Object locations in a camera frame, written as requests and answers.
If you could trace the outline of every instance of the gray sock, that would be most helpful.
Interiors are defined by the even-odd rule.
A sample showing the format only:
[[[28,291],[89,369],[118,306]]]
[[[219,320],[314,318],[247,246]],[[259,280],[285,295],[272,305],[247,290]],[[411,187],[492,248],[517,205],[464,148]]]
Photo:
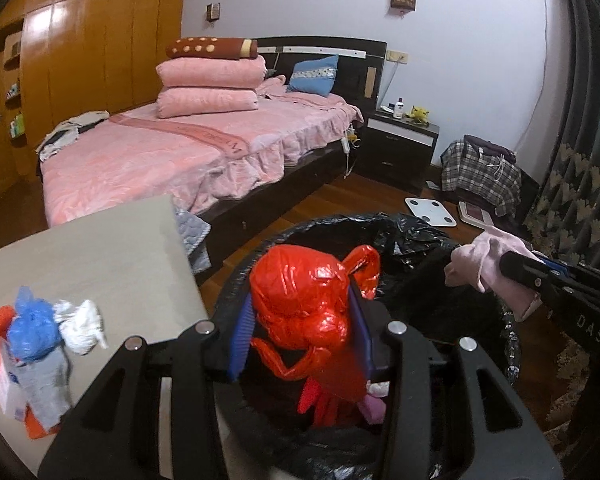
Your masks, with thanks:
[[[16,367],[15,372],[31,411],[48,432],[71,407],[69,364],[62,347],[57,346],[40,361]]]

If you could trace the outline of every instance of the white wall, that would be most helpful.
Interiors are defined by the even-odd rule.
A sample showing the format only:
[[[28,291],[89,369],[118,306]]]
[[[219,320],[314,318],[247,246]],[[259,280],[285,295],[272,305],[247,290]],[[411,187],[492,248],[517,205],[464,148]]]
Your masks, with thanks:
[[[221,18],[211,29],[204,13],[215,2]],[[547,3],[548,82],[519,157],[536,180],[559,126],[569,52],[566,2]],[[403,97],[409,109],[431,110],[441,132],[435,164],[464,134],[515,147],[542,85],[544,28],[544,0],[417,0],[404,18],[388,11],[388,0],[184,0],[182,14],[185,36],[349,36],[407,52],[384,104]],[[381,89],[392,68],[385,64]]]

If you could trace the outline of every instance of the blanket stack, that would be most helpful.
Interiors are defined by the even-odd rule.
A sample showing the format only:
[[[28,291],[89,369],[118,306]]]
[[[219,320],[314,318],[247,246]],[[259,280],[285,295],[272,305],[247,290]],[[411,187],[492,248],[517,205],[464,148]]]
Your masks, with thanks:
[[[181,38],[156,67],[164,88],[158,117],[237,112],[258,108],[255,89],[266,74],[258,43],[243,38]]]

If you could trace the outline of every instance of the yellow plush toy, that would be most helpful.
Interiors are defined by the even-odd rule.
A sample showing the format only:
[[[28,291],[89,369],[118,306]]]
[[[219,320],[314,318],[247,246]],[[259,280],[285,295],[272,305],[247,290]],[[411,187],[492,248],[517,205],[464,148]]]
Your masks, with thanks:
[[[411,113],[409,118],[416,124],[422,124],[423,126],[429,126],[429,110],[419,108],[417,106],[411,107]]]

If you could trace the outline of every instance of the dark patterned curtain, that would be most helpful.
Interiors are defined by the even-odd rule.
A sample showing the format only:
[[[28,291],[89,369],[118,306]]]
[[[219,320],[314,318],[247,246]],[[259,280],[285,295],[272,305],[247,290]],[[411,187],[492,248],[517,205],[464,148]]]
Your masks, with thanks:
[[[568,113],[525,225],[539,251],[600,269],[600,12],[592,0],[570,3],[574,49]]]

